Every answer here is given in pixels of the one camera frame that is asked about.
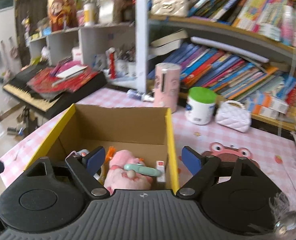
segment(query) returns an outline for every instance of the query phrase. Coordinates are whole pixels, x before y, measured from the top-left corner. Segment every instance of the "table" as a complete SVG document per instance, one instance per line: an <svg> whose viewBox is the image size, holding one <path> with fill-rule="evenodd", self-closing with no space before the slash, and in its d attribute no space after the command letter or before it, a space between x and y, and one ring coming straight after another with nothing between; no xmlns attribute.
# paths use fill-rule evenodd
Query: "table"
<svg viewBox="0 0 296 240"><path fill-rule="evenodd" d="M124 92L108 88L92 93L78 104L102 107L152 106L152 103L127 98ZM296 205L296 146L293 141L255 128L250 128L247 133L241 133L214 121L208 125L195 125L186 120L184 111L183 107L179 107L172 114L180 186L191 178L190 172L181 162L182 148L190 146L202 154L209 150L212 142L218 142L226 147L249 149L253 154L253 160L260 165L261 170L287 194L290 202ZM1 178L6 187L23 172L26 164L61 116L62 113L42 125L0 159L5 165ZM276 160L277 155L282 163Z"/></svg>

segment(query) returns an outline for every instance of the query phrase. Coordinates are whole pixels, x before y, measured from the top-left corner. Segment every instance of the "metal pivot screw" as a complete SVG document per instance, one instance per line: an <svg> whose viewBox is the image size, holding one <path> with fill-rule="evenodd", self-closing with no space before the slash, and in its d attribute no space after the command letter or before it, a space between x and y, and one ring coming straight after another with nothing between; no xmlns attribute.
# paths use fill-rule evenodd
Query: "metal pivot screw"
<svg viewBox="0 0 296 240"><path fill-rule="evenodd" d="M106 189L104 188L94 188L92 191L91 191L91 194L94 195L94 196L103 196L103 195L106 195L107 191Z"/></svg>
<svg viewBox="0 0 296 240"><path fill-rule="evenodd" d="M183 196L191 196L195 193L195 190L190 187L183 187L179 190L179 193Z"/></svg>

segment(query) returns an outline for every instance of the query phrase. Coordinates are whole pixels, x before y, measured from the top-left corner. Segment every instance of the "pen holder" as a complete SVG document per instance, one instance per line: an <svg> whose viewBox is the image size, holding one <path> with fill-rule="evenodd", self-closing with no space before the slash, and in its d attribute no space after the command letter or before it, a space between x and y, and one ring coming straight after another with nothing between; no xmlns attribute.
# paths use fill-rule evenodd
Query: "pen holder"
<svg viewBox="0 0 296 240"><path fill-rule="evenodd" d="M171 112L177 110L179 94L180 65L159 63L155 75L155 107L169 107Z"/></svg>

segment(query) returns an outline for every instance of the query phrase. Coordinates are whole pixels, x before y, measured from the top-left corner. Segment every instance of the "shelf board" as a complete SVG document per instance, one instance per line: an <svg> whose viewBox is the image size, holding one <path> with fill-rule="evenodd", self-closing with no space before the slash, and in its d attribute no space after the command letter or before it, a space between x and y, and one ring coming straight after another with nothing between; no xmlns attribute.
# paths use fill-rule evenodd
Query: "shelf board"
<svg viewBox="0 0 296 240"><path fill-rule="evenodd" d="M46 36L42 36L42 37L39 37L39 38L33 39L33 40L31 40L30 42L43 40L43 39L45 39L45 38L46 38Z"/></svg>
<svg viewBox="0 0 296 240"><path fill-rule="evenodd" d="M95 24L94 26L79 26L79 27L68 28L68 29L64 29L64 30L60 30L60 31L55 31L55 32L50 33L48 36L55 35L55 34L76 32L80 29L96 29L96 28L109 28L109 27L132 27L132 26L134 26L134 25L131 22L110 23L110 24L98 23L98 24ZM33 42L33 41L37 41L37 40L45 39L45 38L46 38L46 36L42 36L40 38L31 40L31 41Z"/></svg>
<svg viewBox="0 0 296 240"><path fill-rule="evenodd" d="M190 36L226 43L276 62L286 62L289 65L292 63L295 51L293 47L273 41L263 35L195 17L182 18L150 15L149 23L151 25L186 28Z"/></svg>

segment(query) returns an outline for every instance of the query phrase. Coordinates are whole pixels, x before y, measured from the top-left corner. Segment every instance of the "paper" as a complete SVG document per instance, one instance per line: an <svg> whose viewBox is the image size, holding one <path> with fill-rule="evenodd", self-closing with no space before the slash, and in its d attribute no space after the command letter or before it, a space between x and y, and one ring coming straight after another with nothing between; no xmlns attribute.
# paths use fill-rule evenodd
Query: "paper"
<svg viewBox="0 0 296 240"><path fill-rule="evenodd" d="M81 65L75 65L63 72L61 72L60 74L56 75L57 78L67 78L69 76L72 76L73 74L80 72L82 70L84 70L87 66L81 66Z"/></svg>

